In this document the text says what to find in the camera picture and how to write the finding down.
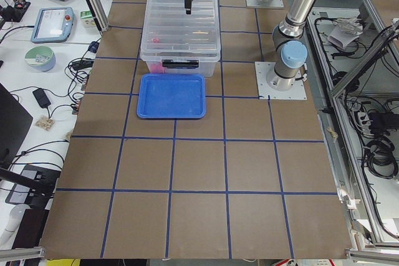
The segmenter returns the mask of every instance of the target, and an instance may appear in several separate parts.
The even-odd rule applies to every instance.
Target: white table
[[[58,95],[66,95],[70,79],[65,75],[64,68],[72,59],[76,59],[84,54],[87,50],[88,44],[91,41],[97,40],[100,34],[96,27],[85,28],[79,20],[80,11],[88,11],[89,8],[85,0],[28,0],[31,2],[31,6],[26,12],[25,16],[20,23],[11,24],[8,22],[4,25],[4,28],[13,28],[17,26],[34,25],[39,9],[43,7],[62,7],[70,6],[73,8],[75,13],[75,22],[72,29],[72,33],[68,38],[67,42],[64,43],[50,43],[46,44],[55,53],[56,64],[55,67],[48,72],[40,72],[32,67],[28,66],[24,61],[25,53],[36,46],[30,42],[32,29],[19,29],[9,34],[4,42],[0,45],[0,59],[4,61],[4,65],[0,68],[0,82],[8,90],[16,90],[28,86],[37,86],[46,88]],[[106,14],[109,13],[112,0],[101,0]],[[4,35],[6,31],[0,31],[0,37]],[[87,57],[93,58],[93,54],[87,54]],[[37,126],[35,122],[42,115],[47,115],[47,111],[38,106],[36,100],[32,95],[34,88],[16,92],[20,96],[21,105],[33,116],[33,124],[27,134],[24,143],[21,146],[21,150],[26,150],[35,145],[46,143],[48,141],[63,140],[66,135],[70,133],[75,125],[76,116],[72,115],[72,109],[68,107],[59,108],[53,116],[55,120],[54,126],[50,131],[45,131]],[[80,91],[80,85],[74,90],[75,92]],[[61,104],[70,104],[71,101],[68,97],[59,98],[46,92],[52,105],[49,107],[50,110]],[[68,143],[55,143],[51,145],[43,146],[50,150],[54,150],[65,157]],[[31,163],[31,162],[49,162],[55,163],[62,167],[62,161],[60,158],[52,153],[45,151],[39,151],[22,157],[19,163]],[[38,165],[42,167],[48,167],[50,169],[57,169],[55,166]],[[13,167],[13,171],[20,173],[23,169],[23,165],[17,165]],[[13,183],[1,181],[0,187],[5,189],[11,189]],[[9,212],[14,205],[6,204],[4,202],[8,195],[8,191],[0,190],[0,234],[6,226],[8,221]],[[2,249],[10,249],[14,242],[14,236]]]
[[[83,26],[82,21],[79,20],[80,12],[88,11],[89,7],[87,6],[86,0],[27,0],[31,2],[31,6],[25,13],[21,22],[14,23],[12,26],[10,22],[7,22],[4,25],[4,28],[14,28],[17,26],[29,26],[34,25],[37,19],[37,15],[39,10],[44,7],[64,7],[69,6],[72,7],[75,14],[74,26],[72,28],[72,32],[67,39],[66,43],[73,44],[89,44],[93,40],[97,40],[100,37],[100,34],[96,27],[86,28]],[[101,4],[104,8],[106,15],[108,15],[112,0],[101,0]],[[0,37],[4,34],[5,31],[0,32]],[[14,40],[31,40],[32,29],[29,31],[19,31],[16,30],[15,33],[8,36],[6,39],[14,39]]]

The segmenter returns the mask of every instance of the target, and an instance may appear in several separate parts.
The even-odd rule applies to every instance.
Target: cardboard mat
[[[222,60],[201,120],[141,120],[146,0],[113,0],[41,245],[46,258],[345,258],[317,112],[257,98],[285,11],[220,0]]]

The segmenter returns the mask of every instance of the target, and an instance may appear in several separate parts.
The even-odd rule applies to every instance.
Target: pink object
[[[155,62],[151,64],[149,67],[151,73],[165,73],[165,68],[162,67],[161,62]]]

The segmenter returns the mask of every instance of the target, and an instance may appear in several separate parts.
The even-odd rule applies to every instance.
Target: blue tape grid line
[[[274,152],[275,152],[275,156],[276,156],[277,172],[279,174],[280,189],[281,189],[281,193],[282,193],[281,194],[281,199],[282,199],[282,207],[283,207],[283,210],[284,210],[284,218],[285,218],[285,221],[286,221],[286,229],[287,229],[289,250],[290,250],[290,253],[291,253],[291,258],[294,259],[294,249],[292,247],[291,232],[289,230],[287,206],[286,206],[286,199],[284,197],[284,185],[282,183],[282,176],[281,176],[281,170],[280,170],[280,161],[279,161],[279,153],[278,153],[278,150],[277,150],[276,133],[274,131],[274,122],[273,122],[272,105],[271,105],[270,97],[267,100],[267,105],[269,106],[270,122],[271,122],[271,127],[272,127],[272,136],[273,136],[273,143],[274,143]]]
[[[123,4],[145,4],[145,2],[114,2],[114,3],[123,3]],[[239,6],[222,6],[219,5],[218,11],[219,15],[221,15],[221,7],[239,7]],[[262,42],[261,42],[261,34],[271,34],[269,32],[260,32],[259,30],[259,19],[257,15],[257,11],[255,9],[255,14],[256,14],[256,22],[257,22],[257,32],[246,32],[246,31],[221,31],[222,33],[245,33],[245,34],[257,34],[259,38],[259,46],[261,50],[261,57],[263,60],[263,55],[262,55]],[[141,27],[124,27],[124,26],[114,26],[117,28],[121,29],[142,29]],[[135,81],[136,77],[136,72],[138,68],[138,57],[140,53],[140,48],[137,53],[137,57],[97,57],[98,59],[123,59],[123,60],[135,60],[135,71],[133,74],[133,79],[132,79],[132,86],[130,89],[130,93],[95,93],[95,92],[87,92],[87,94],[93,94],[93,95],[128,95],[129,96],[129,101],[128,101],[128,108],[127,108],[127,115],[126,115],[126,120],[125,124],[123,127],[123,134],[122,136],[85,136],[85,135],[74,135],[74,138],[115,138],[115,139],[121,139],[121,145],[120,145],[120,151],[118,155],[118,161],[117,161],[117,167],[115,170],[115,176],[113,180],[113,186],[112,188],[105,188],[105,189],[90,189],[90,188],[57,188],[58,191],[74,191],[74,192],[110,192],[111,193],[111,198],[110,198],[110,205],[108,208],[108,216],[107,216],[107,223],[105,226],[105,231],[104,231],[104,236],[103,236],[103,244],[102,244],[102,251],[101,251],[101,258],[103,258],[104,252],[105,252],[105,247],[106,247],[106,241],[107,241],[107,233],[108,233],[108,227],[109,227],[109,222],[110,222],[110,217],[112,213],[112,204],[113,204],[113,197],[115,193],[118,192],[142,192],[142,193],[163,193],[163,194],[168,194],[168,219],[167,219],[167,228],[166,228],[166,247],[165,247],[165,257],[168,257],[169,255],[169,238],[170,238],[170,221],[171,221],[171,200],[172,200],[172,194],[225,194],[226,195],[226,223],[227,223],[227,229],[228,229],[228,251],[229,251],[229,258],[232,258],[232,245],[231,245],[231,231],[230,231],[230,219],[229,219],[229,195],[230,194],[263,194],[263,195],[280,195],[282,197],[282,205],[284,208],[284,218],[286,221],[286,229],[287,229],[287,236],[289,240],[289,248],[291,252],[291,257],[294,258],[294,249],[292,245],[292,239],[291,239],[291,232],[289,229],[289,223],[288,223],[288,216],[287,216],[287,207],[286,207],[286,202],[285,202],[285,197],[284,196],[336,196],[336,192],[285,192],[283,188],[283,183],[282,183],[282,176],[281,176],[281,170],[279,166],[279,157],[278,157],[278,150],[277,150],[277,144],[278,143],[323,143],[324,141],[322,140],[277,140],[275,136],[275,131],[274,131],[274,123],[273,123],[273,117],[272,117],[272,110],[271,110],[271,101],[270,99],[267,101],[269,105],[269,110],[270,110],[270,118],[271,118],[271,126],[272,126],[272,140],[237,140],[237,139],[227,139],[226,138],[226,112],[225,112],[225,106],[224,106],[224,99],[225,98],[258,98],[258,97],[235,97],[235,96],[225,96],[224,95],[224,80],[223,80],[223,64],[224,63],[250,63],[253,64],[253,62],[247,62],[247,61],[228,61],[228,60],[223,60],[221,59],[221,90],[222,90],[222,95],[217,96],[217,95],[210,95],[207,97],[214,97],[214,98],[221,98],[222,99],[222,113],[223,113],[223,138],[220,139],[212,139],[212,138],[177,138],[176,137],[176,126],[177,126],[177,121],[174,121],[174,130],[173,130],[173,137],[171,138],[148,138],[148,137],[140,137],[140,136],[125,136],[126,134],[126,129],[127,129],[127,121],[128,117],[130,114],[130,105],[132,102],[132,97],[133,96],[138,96],[138,94],[133,93],[133,84]],[[120,166],[120,159],[122,156],[122,150],[123,150],[123,143],[127,139],[143,139],[143,140],[173,140],[173,149],[172,149],[172,158],[171,158],[171,173],[170,173],[170,187],[169,190],[147,190],[147,189],[117,189],[116,188],[116,183],[117,183],[117,176],[118,176],[118,169]],[[193,141],[223,141],[224,143],[224,173],[225,173],[225,185],[226,189],[224,191],[190,191],[190,190],[173,190],[173,167],[174,167],[174,158],[175,158],[175,145],[177,140],[193,140]],[[275,149],[275,154],[276,154],[276,162],[277,162],[277,170],[279,174],[279,182],[280,182],[280,191],[231,191],[229,190],[228,187],[228,162],[227,162],[227,152],[226,152],[226,143],[227,142],[240,142],[240,141],[245,141],[245,142],[268,142],[268,143],[274,143],[274,149]]]
[[[244,140],[238,138],[186,138],[186,137],[147,137],[147,136],[108,136],[108,135],[72,135],[73,138],[113,138],[125,140],[188,140],[188,141],[226,141],[248,143],[324,143],[323,140]]]
[[[115,192],[115,193],[172,193],[172,194],[258,194],[283,196],[337,196],[336,192],[295,192],[295,191],[221,191],[221,190],[169,190],[169,189],[123,189],[123,188],[57,188],[57,191],[73,192]]]
[[[218,12],[219,12],[219,28],[221,29],[221,10],[220,0],[218,0]],[[220,41],[222,41],[222,33],[220,32]],[[226,110],[224,109],[224,73],[223,73],[223,50],[220,48],[220,76],[221,76],[221,90],[222,90],[222,116],[223,116],[223,155],[224,155],[224,183],[226,185],[226,225],[227,225],[227,240],[229,259],[233,257],[231,250],[231,230],[230,230],[230,207],[229,207],[229,180],[228,180],[228,168],[227,168],[227,149],[226,149]]]
[[[138,60],[136,60],[135,71],[133,73],[133,78],[132,78],[132,85],[130,87],[130,93],[131,94],[133,93],[133,86],[134,86],[134,82],[135,82],[137,66],[138,66]],[[132,95],[129,96],[128,107],[127,107],[127,110],[126,110],[126,119],[125,119],[125,124],[123,125],[123,133],[122,133],[122,138],[121,138],[120,147],[119,147],[117,167],[115,169],[115,174],[114,174],[114,177],[113,177],[112,189],[115,189],[116,185],[117,185],[118,171],[119,171],[119,166],[120,166],[120,158],[122,157],[123,143],[125,142],[124,136],[126,134],[131,102],[132,102]],[[107,223],[105,224],[105,230],[104,230],[104,236],[103,236],[103,242],[102,242],[102,248],[101,248],[101,254],[100,254],[100,258],[101,259],[104,257],[105,245],[107,243],[108,227],[109,227],[109,224],[110,224],[110,218],[111,218],[112,204],[113,204],[114,195],[115,195],[115,192],[112,191],[111,192],[111,198],[110,198],[110,205],[108,207]]]
[[[169,180],[169,196],[168,196],[168,219],[166,225],[166,245],[165,245],[165,258],[169,257],[169,235],[170,235],[170,210],[172,205],[172,189],[173,189],[173,168],[175,166],[175,148],[176,148],[176,127],[177,121],[173,125],[173,144],[172,144],[172,159],[170,163],[170,180]]]

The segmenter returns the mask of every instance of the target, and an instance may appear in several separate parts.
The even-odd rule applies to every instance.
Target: clear plastic storage box
[[[220,60],[218,0],[147,0],[140,56],[151,73],[212,76]]]

